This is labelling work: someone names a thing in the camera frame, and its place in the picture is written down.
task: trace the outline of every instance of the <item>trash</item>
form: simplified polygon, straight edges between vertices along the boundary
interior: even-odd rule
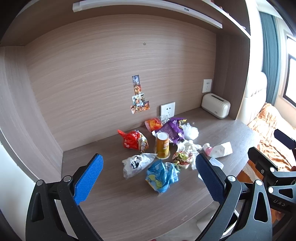
[[[168,133],[158,132],[156,137],[156,153],[157,158],[166,159],[170,155]]]
[[[203,145],[202,149],[205,151],[205,153],[214,158],[227,156],[232,153],[232,148],[230,142],[225,142],[221,145],[217,145],[215,147],[210,147],[209,143],[206,143]]]
[[[217,159],[215,159],[215,158],[213,158],[213,157],[209,160],[209,162],[210,162],[213,166],[219,167],[221,170],[222,170],[222,168],[224,167],[224,164],[223,164],[223,163],[219,162]]]
[[[185,122],[186,119],[183,118],[171,118],[167,123],[165,123],[159,130],[152,132],[156,137],[158,132],[166,132],[170,137],[170,141],[177,144],[179,140],[184,140],[184,131],[181,124]]]
[[[160,119],[153,118],[150,120],[146,120],[145,126],[147,127],[148,131],[152,132],[152,131],[160,129],[162,127],[162,123],[161,123]]]
[[[178,181],[179,171],[173,163],[154,162],[147,170],[146,181],[158,193],[164,193],[170,184]]]
[[[129,179],[143,169],[145,169],[151,162],[153,162],[154,158],[157,156],[155,153],[142,153],[140,155],[134,155],[132,157],[128,157],[123,160],[123,176],[125,179]]]
[[[149,147],[146,137],[138,130],[125,133],[121,130],[117,130],[118,133],[123,137],[123,146],[125,148],[131,148],[144,152]]]
[[[195,140],[198,137],[198,129],[191,126],[189,123],[182,125],[184,137],[186,140]]]
[[[158,116],[158,119],[161,121],[161,123],[164,125],[165,123],[167,123],[170,119],[168,118],[167,115],[161,115]]]
[[[202,149],[201,145],[196,145],[192,140],[178,142],[178,149],[173,155],[173,162],[177,164],[177,167],[187,169],[191,164],[192,170],[196,169],[195,159],[199,154],[198,151]]]
[[[152,132],[160,129],[168,121],[169,118],[166,115],[161,115],[150,120],[146,120],[145,126],[147,127],[148,131]]]

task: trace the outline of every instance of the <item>wooden desk surface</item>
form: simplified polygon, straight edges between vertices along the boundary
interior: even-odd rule
[[[187,118],[187,122],[198,128],[195,144],[208,142],[213,147],[230,141],[233,153],[218,158],[224,164],[226,175],[238,175],[248,160],[248,149],[259,142],[257,133],[239,120],[219,120],[201,108],[177,116]],[[152,152],[155,138],[145,126],[138,130],[148,139],[148,152]],[[73,175],[95,153],[103,156],[104,168],[80,207],[105,241],[152,240],[191,219],[213,201],[197,177],[198,171],[190,168],[182,169],[179,181],[162,195],[158,195],[145,181],[147,168],[125,180],[121,161],[139,152],[125,149],[122,141],[120,135],[111,136],[66,151],[63,157],[62,175],[65,176]],[[175,151],[176,146],[172,148],[170,145],[171,156]]]

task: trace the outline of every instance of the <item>blue gripper pad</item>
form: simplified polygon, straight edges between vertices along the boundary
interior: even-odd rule
[[[203,153],[196,157],[195,164],[213,200],[222,205],[225,201],[226,175],[219,167],[214,167]]]
[[[281,132],[279,129],[274,130],[274,137],[290,150],[296,148],[296,142],[292,138],[288,137],[285,133]]]
[[[97,154],[76,183],[74,187],[74,200],[77,205],[87,199],[87,196],[103,169],[103,164],[103,157]]]

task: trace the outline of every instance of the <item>window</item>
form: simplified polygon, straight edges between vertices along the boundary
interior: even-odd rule
[[[288,73],[283,97],[296,107],[296,41],[287,39]]]

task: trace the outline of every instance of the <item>screw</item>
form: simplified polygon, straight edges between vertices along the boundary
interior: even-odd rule
[[[256,184],[262,186],[263,183],[260,180],[256,180]]]
[[[64,178],[63,178],[63,180],[64,180],[64,182],[69,182],[70,180],[71,180],[71,176],[65,176]]]
[[[228,176],[228,180],[231,182],[235,182],[236,178],[234,176]]]
[[[38,180],[38,181],[36,182],[37,186],[41,186],[41,185],[42,185],[42,183],[43,183],[43,181],[42,181],[42,180]]]
[[[273,193],[273,192],[274,192],[273,187],[269,187],[269,188],[268,188],[268,192],[269,192],[269,193]]]

